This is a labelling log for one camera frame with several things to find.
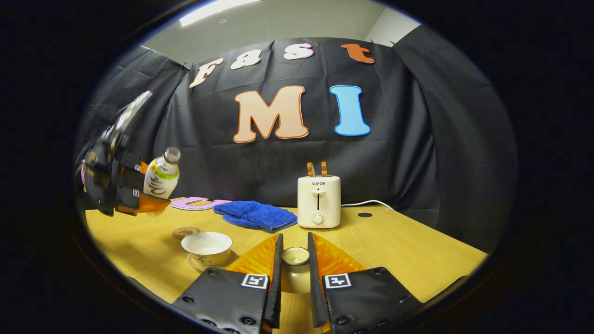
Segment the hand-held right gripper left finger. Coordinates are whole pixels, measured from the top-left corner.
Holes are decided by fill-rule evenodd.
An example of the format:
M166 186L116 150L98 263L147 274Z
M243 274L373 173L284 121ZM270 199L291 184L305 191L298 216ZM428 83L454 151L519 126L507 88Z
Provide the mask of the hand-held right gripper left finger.
M224 269L207 268L172 306L220 334L271 334L280 328L281 233Z

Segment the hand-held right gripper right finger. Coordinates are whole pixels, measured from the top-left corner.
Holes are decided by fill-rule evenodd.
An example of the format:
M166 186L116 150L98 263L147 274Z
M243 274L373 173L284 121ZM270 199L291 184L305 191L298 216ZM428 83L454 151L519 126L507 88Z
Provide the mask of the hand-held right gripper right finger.
M312 320L324 334L390 333L421 308L387 268L365 268L312 232L307 241Z

